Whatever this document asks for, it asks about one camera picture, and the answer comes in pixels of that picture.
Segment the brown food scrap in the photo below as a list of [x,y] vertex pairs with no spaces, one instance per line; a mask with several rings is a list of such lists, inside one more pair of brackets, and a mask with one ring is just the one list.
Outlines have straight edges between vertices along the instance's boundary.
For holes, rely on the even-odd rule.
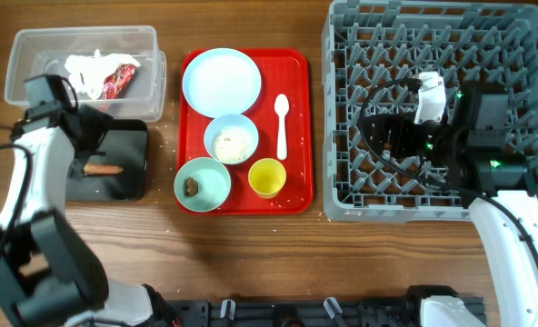
[[184,195],[193,197],[199,193],[199,183],[191,176],[184,180]]

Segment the yellow plastic cup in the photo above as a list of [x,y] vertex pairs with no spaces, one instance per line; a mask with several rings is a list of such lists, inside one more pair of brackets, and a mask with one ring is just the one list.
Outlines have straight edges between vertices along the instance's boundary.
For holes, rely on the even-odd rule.
[[286,179],[284,166],[272,158],[256,161],[248,172],[249,185],[263,199],[275,198],[283,189]]

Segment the green bowl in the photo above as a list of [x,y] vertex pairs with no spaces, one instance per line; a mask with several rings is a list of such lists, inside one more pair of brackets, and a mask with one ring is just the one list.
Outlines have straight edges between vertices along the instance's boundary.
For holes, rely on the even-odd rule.
[[[188,195],[187,182],[197,184],[197,192]],[[231,192],[232,180],[227,168],[210,157],[199,157],[185,163],[174,179],[174,194],[187,210],[206,213],[221,206]]]

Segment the blue bowl with rice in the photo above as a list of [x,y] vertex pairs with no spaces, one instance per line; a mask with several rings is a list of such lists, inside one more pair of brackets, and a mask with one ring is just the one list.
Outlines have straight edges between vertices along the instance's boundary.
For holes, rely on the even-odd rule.
[[215,118],[204,131],[204,148],[222,164],[243,164],[256,151],[259,133],[254,122],[242,114]]

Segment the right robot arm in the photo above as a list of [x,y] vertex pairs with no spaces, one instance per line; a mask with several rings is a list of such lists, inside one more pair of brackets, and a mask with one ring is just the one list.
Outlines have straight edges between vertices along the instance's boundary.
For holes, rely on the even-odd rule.
[[508,93],[498,84],[463,83],[451,119],[420,103],[413,118],[358,114],[357,127],[377,161],[420,183],[382,157],[419,156],[448,175],[437,187],[458,192],[487,255],[502,319],[538,326],[538,198],[527,158],[506,151]]

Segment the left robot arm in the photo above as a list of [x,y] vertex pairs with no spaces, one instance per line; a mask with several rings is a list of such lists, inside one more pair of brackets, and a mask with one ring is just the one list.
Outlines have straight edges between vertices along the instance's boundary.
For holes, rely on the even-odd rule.
[[15,165],[0,212],[0,309],[14,326],[179,326],[147,284],[111,280],[65,218],[68,178],[80,174],[113,118],[80,106],[57,74],[25,80],[29,107],[7,144]]

